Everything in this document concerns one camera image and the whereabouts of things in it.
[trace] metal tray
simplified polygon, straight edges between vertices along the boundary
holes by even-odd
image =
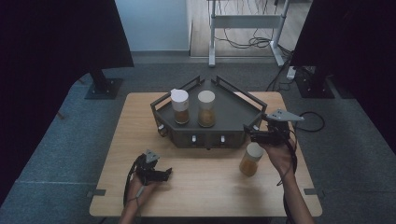
[[[153,102],[150,106],[161,136],[169,135],[177,147],[232,147],[237,148],[245,142],[244,124],[260,127],[262,113],[267,104],[248,92],[242,91],[222,77],[205,81],[196,77],[179,88],[189,93],[190,120],[185,124],[175,122],[174,111],[170,101],[170,92]],[[216,123],[209,128],[198,124],[198,94],[201,91],[213,91],[216,95],[214,111]],[[234,91],[241,92],[258,105],[262,110],[250,104]],[[157,105],[168,101],[158,109]]]

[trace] jar lid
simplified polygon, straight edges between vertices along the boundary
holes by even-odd
[[[198,94],[198,99],[202,103],[210,103],[215,100],[215,93],[213,91],[201,91]]]
[[[256,142],[249,143],[247,145],[247,154],[252,157],[252,159],[258,161],[264,154],[264,148],[260,147]]]
[[[189,99],[189,93],[183,90],[172,89],[171,98],[174,102],[182,103]]]

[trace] white wall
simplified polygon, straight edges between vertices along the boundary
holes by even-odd
[[[186,0],[116,0],[131,51],[189,50]]]

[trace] black stand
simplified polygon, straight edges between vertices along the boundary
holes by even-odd
[[[86,100],[114,100],[122,83],[121,78],[106,78],[102,69],[94,69],[90,72],[93,83],[90,86]]]
[[[332,99],[334,95],[326,82],[326,73],[318,67],[314,74],[298,68],[294,78],[303,98]]]

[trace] glass jar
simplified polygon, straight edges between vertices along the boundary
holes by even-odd
[[[245,155],[239,164],[239,170],[247,176],[255,175],[263,154],[264,148],[260,147],[258,143],[248,144]]]
[[[198,94],[199,111],[198,123],[204,128],[212,127],[216,123],[214,110],[215,93],[213,91],[201,91]]]
[[[183,90],[171,90],[172,108],[175,114],[175,122],[184,124],[189,122],[189,93]]]

